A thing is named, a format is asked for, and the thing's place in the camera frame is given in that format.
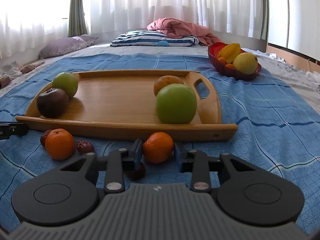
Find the small green apple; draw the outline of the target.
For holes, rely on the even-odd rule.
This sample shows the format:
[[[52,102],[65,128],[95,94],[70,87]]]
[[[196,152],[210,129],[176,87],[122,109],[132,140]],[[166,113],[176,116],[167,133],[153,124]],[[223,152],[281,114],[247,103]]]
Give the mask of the small green apple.
[[[64,90],[71,99],[78,90],[78,78],[71,73],[60,73],[54,78],[52,87]]]

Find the white sheer curtain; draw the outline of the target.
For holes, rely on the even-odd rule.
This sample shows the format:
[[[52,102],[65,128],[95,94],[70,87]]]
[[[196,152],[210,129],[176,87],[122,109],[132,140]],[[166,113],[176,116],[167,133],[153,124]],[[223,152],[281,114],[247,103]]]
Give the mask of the white sheer curtain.
[[[268,0],[82,0],[88,34],[145,28],[164,17],[264,40]],[[68,36],[70,0],[1,0],[1,58]]]

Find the crumpled clothes left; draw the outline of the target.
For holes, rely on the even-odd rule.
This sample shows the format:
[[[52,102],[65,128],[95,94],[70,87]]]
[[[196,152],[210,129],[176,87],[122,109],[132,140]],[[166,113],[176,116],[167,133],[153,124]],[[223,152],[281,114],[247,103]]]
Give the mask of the crumpled clothes left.
[[[33,71],[44,64],[44,61],[20,66],[16,61],[1,66],[0,89],[7,86],[13,79]]]

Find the purple pillow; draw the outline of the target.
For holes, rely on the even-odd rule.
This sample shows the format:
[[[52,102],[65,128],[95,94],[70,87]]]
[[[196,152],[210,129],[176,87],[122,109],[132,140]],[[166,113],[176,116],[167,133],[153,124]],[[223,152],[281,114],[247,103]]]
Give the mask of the purple pillow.
[[[92,46],[97,41],[97,37],[80,35],[73,37],[63,37],[48,43],[40,52],[39,59],[63,56],[74,51]]]

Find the red glass fruit bowl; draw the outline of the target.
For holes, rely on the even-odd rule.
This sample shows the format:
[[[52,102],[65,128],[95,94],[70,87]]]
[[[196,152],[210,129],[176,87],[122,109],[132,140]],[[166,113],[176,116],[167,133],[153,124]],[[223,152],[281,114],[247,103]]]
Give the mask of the red glass fruit bowl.
[[[252,81],[262,69],[258,59],[241,49],[238,43],[216,42],[208,47],[208,56],[218,73],[237,80]]]

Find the wooden serving tray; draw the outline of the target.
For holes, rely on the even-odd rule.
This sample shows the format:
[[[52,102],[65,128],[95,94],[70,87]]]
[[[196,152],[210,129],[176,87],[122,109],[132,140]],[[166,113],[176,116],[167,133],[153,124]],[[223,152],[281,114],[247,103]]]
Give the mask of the wooden serving tray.
[[[209,94],[197,100],[197,112],[189,124],[162,124],[157,118],[153,93],[155,81],[174,75],[195,90],[203,83]],[[63,128],[80,137],[109,140],[148,138],[164,132],[177,141],[224,141],[231,139],[238,127],[222,122],[219,97],[214,85],[197,71],[187,70],[101,70],[78,72],[78,91],[60,117],[43,117],[33,100],[16,121],[37,131]]]

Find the yellow starfruit in bowl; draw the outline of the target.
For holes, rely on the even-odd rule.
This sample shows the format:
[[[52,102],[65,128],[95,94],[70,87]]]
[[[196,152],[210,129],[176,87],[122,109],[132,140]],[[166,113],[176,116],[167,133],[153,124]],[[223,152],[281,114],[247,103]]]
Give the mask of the yellow starfruit in bowl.
[[[226,63],[232,63],[235,58],[241,53],[239,43],[231,43],[223,47],[217,54],[217,58],[223,57]]]

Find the blue striped pillow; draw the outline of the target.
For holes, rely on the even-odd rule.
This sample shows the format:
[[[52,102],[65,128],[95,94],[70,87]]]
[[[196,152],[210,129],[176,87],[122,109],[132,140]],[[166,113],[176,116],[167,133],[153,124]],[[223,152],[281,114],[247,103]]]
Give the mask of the blue striped pillow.
[[[111,42],[110,46],[192,47],[198,44],[199,40],[194,36],[170,38],[159,31],[134,30],[120,34]]]

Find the white crumpled cloth right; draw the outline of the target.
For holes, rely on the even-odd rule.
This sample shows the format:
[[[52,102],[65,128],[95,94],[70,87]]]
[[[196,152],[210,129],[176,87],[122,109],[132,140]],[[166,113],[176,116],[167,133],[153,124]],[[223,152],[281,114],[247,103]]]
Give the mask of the white crumpled cloth right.
[[[273,46],[268,46],[265,53],[248,48],[245,51],[256,55],[264,69],[291,87],[319,94],[319,65],[310,58]]]

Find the red jujube date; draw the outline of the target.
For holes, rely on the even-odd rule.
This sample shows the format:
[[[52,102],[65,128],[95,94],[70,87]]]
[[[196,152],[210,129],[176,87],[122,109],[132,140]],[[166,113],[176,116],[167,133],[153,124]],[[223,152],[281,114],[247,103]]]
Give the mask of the red jujube date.
[[[43,147],[45,147],[46,137],[51,132],[51,129],[46,130],[40,137],[40,143]]]
[[[135,166],[130,167],[126,171],[126,176],[129,178],[131,181],[139,181],[145,177],[146,174],[146,168],[145,165],[140,162],[139,167],[136,169]]]
[[[94,153],[93,145],[86,140],[79,140],[76,143],[76,150],[80,155],[87,154],[87,153]]]

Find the large orange fruit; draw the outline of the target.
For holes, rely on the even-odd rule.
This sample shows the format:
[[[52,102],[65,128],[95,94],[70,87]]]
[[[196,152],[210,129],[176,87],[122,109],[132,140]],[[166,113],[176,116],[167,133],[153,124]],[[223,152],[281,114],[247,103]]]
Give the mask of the large orange fruit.
[[[158,92],[162,88],[171,84],[183,84],[183,81],[179,77],[173,75],[161,76],[159,79],[156,80],[156,82],[153,85],[154,95],[157,96]]]

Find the yellow pear in bowl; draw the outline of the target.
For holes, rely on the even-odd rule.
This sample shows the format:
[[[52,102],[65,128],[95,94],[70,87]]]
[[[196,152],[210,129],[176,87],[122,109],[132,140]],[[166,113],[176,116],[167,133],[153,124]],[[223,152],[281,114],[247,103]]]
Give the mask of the yellow pear in bowl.
[[[240,53],[233,61],[233,66],[244,74],[253,74],[258,66],[258,59],[252,53]]]

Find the small oranges in bowl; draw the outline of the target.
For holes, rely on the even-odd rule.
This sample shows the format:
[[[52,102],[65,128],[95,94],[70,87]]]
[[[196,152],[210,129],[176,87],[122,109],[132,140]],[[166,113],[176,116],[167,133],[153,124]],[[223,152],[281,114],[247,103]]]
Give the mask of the small oranges in bowl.
[[[217,60],[226,68],[234,69],[232,62],[227,62],[227,60],[224,57],[218,57]]]

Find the blue checked bed cover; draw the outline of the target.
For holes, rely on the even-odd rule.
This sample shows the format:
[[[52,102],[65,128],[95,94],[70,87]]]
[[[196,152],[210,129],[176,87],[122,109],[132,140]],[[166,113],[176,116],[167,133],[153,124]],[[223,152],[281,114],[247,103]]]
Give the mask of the blue checked bed cover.
[[[1,121],[15,121],[23,115],[39,90],[61,72],[121,69],[198,70],[214,85],[220,99],[223,123],[238,130],[225,142],[187,143],[217,156],[229,152],[281,176],[300,187],[304,208],[297,220],[306,233],[319,228],[319,114],[286,83],[272,75],[272,63],[258,57],[263,69],[252,82],[220,75],[207,56],[200,55],[116,55],[65,57],[1,97]],[[40,132],[1,140],[1,226],[9,232],[19,225],[11,207],[14,189],[28,179],[59,166],[40,145]]]

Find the small mandarin orange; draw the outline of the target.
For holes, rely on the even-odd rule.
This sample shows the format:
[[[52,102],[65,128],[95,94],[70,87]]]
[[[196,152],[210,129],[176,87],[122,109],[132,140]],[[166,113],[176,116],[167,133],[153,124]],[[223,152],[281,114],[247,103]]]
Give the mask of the small mandarin orange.
[[[153,164],[160,164],[166,161],[174,149],[174,141],[170,135],[163,132],[156,132],[143,144],[143,155],[146,161]]]
[[[48,133],[44,141],[48,155],[54,160],[65,160],[75,152],[75,140],[65,129],[54,129]]]

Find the dark purple persimmon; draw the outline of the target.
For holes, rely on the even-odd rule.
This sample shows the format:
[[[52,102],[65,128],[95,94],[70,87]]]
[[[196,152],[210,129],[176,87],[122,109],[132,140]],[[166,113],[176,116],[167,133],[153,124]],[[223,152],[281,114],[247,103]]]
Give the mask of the dark purple persimmon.
[[[37,97],[36,104],[42,116],[55,119],[65,112],[68,105],[68,95],[62,89],[51,88]]]

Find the pink crumpled blanket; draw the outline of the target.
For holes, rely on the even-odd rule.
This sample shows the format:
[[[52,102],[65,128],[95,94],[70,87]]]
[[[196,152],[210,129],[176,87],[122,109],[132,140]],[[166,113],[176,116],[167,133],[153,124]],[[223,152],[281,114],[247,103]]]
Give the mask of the pink crumpled blanket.
[[[159,18],[147,26],[148,30],[160,31],[170,38],[183,38],[185,36],[196,37],[200,44],[212,46],[222,40],[214,35],[208,27],[176,18]]]

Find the green curtain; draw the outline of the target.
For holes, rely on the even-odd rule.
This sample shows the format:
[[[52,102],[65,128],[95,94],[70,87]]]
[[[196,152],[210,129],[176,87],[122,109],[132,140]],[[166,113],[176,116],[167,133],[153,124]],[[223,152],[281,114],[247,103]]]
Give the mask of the green curtain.
[[[87,34],[85,13],[82,0],[70,0],[68,17],[68,36]]]

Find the large green apple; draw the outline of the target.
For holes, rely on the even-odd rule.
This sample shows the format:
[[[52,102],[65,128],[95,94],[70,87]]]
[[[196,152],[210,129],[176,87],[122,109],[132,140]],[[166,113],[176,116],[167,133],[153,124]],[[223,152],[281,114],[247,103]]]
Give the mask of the large green apple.
[[[189,124],[197,111],[197,98],[187,85],[170,84],[156,95],[156,113],[164,124]]]

